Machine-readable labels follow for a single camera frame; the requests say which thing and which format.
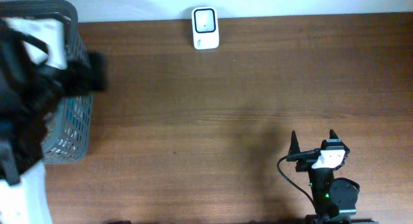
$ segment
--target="brown wooden tabletop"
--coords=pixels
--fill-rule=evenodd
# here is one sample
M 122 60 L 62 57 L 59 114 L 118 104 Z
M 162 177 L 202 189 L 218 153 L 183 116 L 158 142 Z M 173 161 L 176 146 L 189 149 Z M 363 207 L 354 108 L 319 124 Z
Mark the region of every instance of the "brown wooden tabletop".
M 413 14 L 220 19 L 198 51 L 190 21 L 87 23 L 107 55 L 88 155 L 48 165 L 55 223 L 239 223 L 313 214 L 277 172 L 333 128 L 357 218 L 413 223 Z M 307 174 L 281 168 L 310 191 Z

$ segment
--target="gray plastic basket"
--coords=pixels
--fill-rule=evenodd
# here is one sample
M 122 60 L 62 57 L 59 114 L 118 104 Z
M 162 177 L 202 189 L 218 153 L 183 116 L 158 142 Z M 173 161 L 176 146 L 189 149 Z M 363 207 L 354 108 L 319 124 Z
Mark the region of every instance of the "gray plastic basket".
M 65 54 L 90 66 L 86 48 L 77 31 L 77 11 L 64 0 L 12 1 L 1 3 L 1 17 L 54 18 L 65 24 Z M 63 99 L 47 121 L 48 134 L 42 148 L 45 163 L 71 163 L 88 150 L 92 95 Z

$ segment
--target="wood grain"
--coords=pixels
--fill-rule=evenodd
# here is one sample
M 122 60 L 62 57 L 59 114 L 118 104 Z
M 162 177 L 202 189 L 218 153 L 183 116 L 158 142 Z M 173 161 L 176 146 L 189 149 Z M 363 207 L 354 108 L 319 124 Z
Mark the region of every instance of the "wood grain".
M 89 23 L 108 57 L 80 163 L 48 165 L 56 223 L 239 223 L 304 217 L 277 172 L 333 128 L 352 152 L 336 176 L 360 183 L 359 218 L 413 222 L 413 14 L 221 19 L 197 51 L 190 21 Z M 307 190 L 306 174 L 281 166 Z

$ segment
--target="white square cup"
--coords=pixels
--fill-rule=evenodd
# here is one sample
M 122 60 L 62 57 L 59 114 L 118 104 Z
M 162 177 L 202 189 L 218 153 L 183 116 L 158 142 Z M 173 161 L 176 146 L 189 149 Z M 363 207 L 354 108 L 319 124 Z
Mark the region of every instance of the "white square cup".
M 213 49 L 219 46 L 217 10 L 212 7 L 199 7 L 192 11 L 192 32 L 194 47 L 197 50 Z

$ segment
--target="white wall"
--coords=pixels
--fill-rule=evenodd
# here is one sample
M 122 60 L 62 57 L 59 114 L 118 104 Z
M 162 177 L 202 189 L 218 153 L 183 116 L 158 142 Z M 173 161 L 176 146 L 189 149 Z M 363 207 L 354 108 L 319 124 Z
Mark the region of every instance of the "white wall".
M 195 6 L 214 6 L 219 17 L 354 14 L 413 11 L 413 0 L 67 0 L 81 22 L 189 19 Z

